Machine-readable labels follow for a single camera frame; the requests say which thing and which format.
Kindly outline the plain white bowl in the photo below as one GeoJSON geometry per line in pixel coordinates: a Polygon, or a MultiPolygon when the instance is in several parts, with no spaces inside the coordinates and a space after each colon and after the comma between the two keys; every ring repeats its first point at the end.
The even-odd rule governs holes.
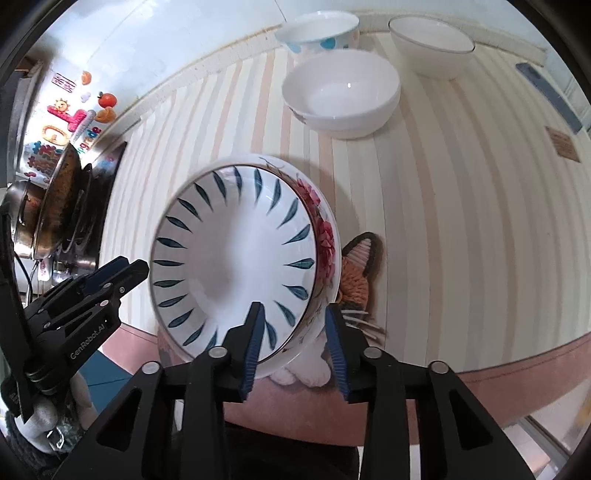
{"type": "Polygon", "coordinates": [[[367,137],[398,107],[398,70],[377,53],[335,50],[294,67],[281,86],[284,104],[311,130],[339,140],[367,137]]]}

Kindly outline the white bowl blue dots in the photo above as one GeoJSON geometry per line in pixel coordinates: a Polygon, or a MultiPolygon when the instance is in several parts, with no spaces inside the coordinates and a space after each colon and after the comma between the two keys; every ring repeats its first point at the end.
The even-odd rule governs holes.
{"type": "Polygon", "coordinates": [[[361,20],[345,11],[316,11],[284,23],[276,40],[297,58],[335,49],[356,49],[361,20]]]}

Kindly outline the white bowl dark rim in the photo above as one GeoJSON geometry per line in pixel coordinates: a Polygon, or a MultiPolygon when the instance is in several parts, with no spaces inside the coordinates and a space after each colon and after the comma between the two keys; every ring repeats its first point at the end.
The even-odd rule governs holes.
{"type": "Polygon", "coordinates": [[[388,27],[410,68],[429,78],[457,78],[476,50],[469,35],[441,20],[404,15],[391,18],[388,27]]]}

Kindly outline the steel pot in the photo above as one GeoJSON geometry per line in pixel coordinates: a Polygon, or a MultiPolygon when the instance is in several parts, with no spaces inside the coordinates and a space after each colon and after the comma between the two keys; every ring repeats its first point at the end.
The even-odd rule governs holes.
{"type": "Polygon", "coordinates": [[[11,206],[13,242],[17,254],[24,258],[33,256],[33,243],[45,189],[30,180],[14,182],[6,197],[11,206]]]}

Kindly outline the colourful fridge magnets panel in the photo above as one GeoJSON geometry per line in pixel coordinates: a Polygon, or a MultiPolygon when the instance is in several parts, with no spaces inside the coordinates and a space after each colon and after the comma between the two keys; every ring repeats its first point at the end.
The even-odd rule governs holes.
{"type": "Polygon", "coordinates": [[[48,184],[65,149],[87,153],[117,118],[117,105],[117,96],[99,90],[90,72],[71,79],[48,70],[24,123],[19,175],[48,184]]]}

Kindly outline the striped cat table mat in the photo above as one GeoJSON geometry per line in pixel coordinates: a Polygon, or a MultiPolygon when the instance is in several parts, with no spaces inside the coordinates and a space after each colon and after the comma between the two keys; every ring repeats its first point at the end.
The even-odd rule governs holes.
{"type": "Polygon", "coordinates": [[[382,242],[372,317],[399,359],[448,362],[502,424],[590,387],[590,137],[481,46],[455,80],[403,70],[394,117],[339,141],[294,119],[276,49],[164,87],[125,134],[100,258],[147,258],[188,177],[233,153],[283,158],[318,185],[339,237],[382,242]],[[549,126],[572,138],[562,158],[549,126]]]}

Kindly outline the brown mat label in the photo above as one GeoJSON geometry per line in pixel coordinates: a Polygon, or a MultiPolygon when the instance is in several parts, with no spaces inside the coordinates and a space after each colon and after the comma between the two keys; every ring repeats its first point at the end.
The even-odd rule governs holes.
{"type": "Polygon", "coordinates": [[[546,126],[545,129],[558,156],[577,163],[581,162],[569,135],[549,126],[546,126]]]}

